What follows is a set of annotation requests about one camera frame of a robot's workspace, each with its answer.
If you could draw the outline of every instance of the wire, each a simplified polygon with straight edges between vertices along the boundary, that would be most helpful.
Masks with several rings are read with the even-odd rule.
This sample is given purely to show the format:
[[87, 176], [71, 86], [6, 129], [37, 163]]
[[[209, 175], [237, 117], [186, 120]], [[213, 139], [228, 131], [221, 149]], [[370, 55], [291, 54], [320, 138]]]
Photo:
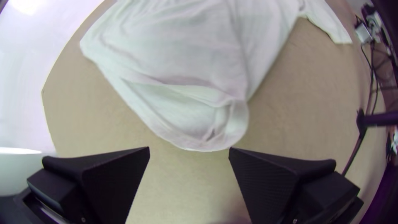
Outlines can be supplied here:
[[371, 46], [371, 51], [370, 51], [371, 71], [373, 71], [374, 77], [376, 78], [376, 98], [374, 99], [374, 104], [373, 104], [373, 109], [372, 109], [372, 115], [373, 115], [373, 114], [374, 114], [374, 111], [375, 111], [375, 109], [376, 109], [377, 98], [379, 97], [379, 83], [378, 83], [378, 82], [379, 82], [379, 81], [378, 81], [378, 78], [379, 78], [379, 77], [377, 76], [376, 70], [375, 70], [374, 67], [373, 67], [374, 41], [371, 42], [370, 46]]

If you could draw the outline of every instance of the white floor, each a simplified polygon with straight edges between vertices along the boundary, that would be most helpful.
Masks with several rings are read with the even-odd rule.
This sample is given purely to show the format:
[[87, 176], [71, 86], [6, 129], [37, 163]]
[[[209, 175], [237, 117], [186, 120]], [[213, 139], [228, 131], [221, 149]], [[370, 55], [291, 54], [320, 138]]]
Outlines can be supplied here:
[[65, 44], [102, 1], [8, 1], [0, 13], [0, 147], [55, 150], [41, 89]]

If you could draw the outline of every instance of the beige table surface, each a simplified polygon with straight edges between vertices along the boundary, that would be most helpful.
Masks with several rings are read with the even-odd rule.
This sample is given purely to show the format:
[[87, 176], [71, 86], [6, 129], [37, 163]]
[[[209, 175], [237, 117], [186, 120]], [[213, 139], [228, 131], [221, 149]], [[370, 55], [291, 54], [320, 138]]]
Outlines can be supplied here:
[[[335, 45], [299, 19], [273, 68], [249, 102], [250, 124], [237, 147], [302, 159], [333, 158], [341, 172], [358, 137], [356, 111], [365, 107], [369, 69], [360, 53], [345, 0], [328, 3], [354, 44]], [[55, 63], [42, 91], [58, 154], [83, 156], [149, 146], [151, 159], [128, 224], [243, 224], [248, 213], [228, 151], [178, 149], [157, 137], [84, 58], [79, 40], [112, 5], [105, 0], [81, 25]], [[384, 109], [379, 98], [377, 111]], [[347, 177], [369, 206], [385, 166], [385, 129], [368, 131]]]

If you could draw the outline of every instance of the white towel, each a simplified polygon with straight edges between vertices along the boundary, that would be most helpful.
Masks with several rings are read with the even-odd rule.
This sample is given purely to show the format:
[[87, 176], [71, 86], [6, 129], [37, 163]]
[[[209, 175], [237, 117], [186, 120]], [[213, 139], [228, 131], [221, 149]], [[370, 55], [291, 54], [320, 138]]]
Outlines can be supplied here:
[[247, 100], [298, 16], [351, 42], [323, 0], [120, 0], [80, 47], [156, 135], [216, 151], [245, 134]]

